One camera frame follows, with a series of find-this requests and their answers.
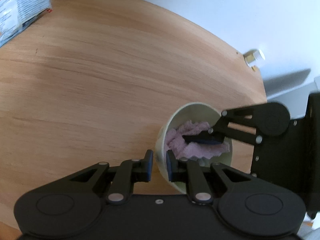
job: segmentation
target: pink towel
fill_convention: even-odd
[[[209,128],[208,122],[192,123],[191,121],[187,121],[177,130],[169,130],[164,139],[164,152],[172,150],[177,159],[182,157],[190,159],[193,156],[210,159],[214,156],[220,156],[224,152],[229,152],[228,143],[205,145],[191,142],[187,144],[182,137],[182,135],[197,135]]]

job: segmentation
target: screw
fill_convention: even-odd
[[[112,202],[118,202],[124,199],[124,196],[120,193],[112,193],[108,196],[108,200]]]
[[[257,143],[257,144],[262,143],[262,136],[261,136],[261,135],[258,135],[258,136],[256,137],[256,143]]]
[[[211,195],[209,193],[200,192],[196,194],[196,199],[200,201],[207,201],[211,198]]]
[[[164,202],[163,199],[157,199],[157,200],[155,201],[156,204],[163,204],[163,202]]]

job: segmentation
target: white bowl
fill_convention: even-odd
[[[208,122],[210,126],[214,125],[218,119],[221,117],[220,113],[213,107],[201,103],[201,102],[192,102],[180,107],[169,119],[169,121],[160,129],[156,147],[155,147],[155,157],[156,163],[159,167],[161,175],[179,190],[181,193],[186,193],[186,184],[183,182],[169,182],[167,166],[165,163],[165,152],[164,152],[164,138],[167,134],[167,131],[172,128],[177,129],[179,126],[184,124],[186,121],[191,120],[194,122]],[[230,145],[230,152],[222,153],[219,157],[212,157],[210,163],[223,163],[228,166],[231,165],[232,159],[232,141],[230,138],[226,138],[225,141]]]

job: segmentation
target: plastic bag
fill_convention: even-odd
[[[45,10],[51,11],[50,0],[0,0],[0,47],[24,31]]]

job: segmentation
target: wooden tabletop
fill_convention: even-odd
[[[0,221],[28,190],[100,161],[141,158],[171,114],[262,103],[259,71],[192,22],[142,0],[52,0],[0,49]],[[234,144],[248,171],[252,148]],[[176,191],[154,165],[137,193]]]

